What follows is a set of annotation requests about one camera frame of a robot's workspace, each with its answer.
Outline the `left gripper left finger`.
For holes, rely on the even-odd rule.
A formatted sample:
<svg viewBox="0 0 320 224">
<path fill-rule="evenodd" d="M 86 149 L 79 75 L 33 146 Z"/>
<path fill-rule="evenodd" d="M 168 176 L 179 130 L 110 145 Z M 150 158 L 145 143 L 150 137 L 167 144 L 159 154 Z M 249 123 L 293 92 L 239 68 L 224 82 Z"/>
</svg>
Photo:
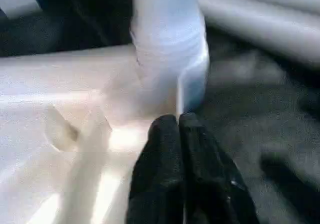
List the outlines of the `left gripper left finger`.
<svg viewBox="0 0 320 224">
<path fill-rule="evenodd" d="M 184 175 L 175 116 L 156 118 L 132 171 L 126 223 L 181 224 Z"/>
</svg>

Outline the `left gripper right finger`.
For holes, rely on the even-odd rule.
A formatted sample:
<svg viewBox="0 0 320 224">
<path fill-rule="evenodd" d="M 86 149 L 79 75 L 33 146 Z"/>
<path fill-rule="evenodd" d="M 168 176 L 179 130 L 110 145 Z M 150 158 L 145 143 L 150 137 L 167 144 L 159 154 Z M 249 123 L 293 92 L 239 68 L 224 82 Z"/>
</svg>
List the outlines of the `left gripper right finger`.
<svg viewBox="0 0 320 224">
<path fill-rule="evenodd" d="M 256 208 L 232 158 L 194 113 L 179 118 L 188 224 L 257 224 Z"/>
</svg>

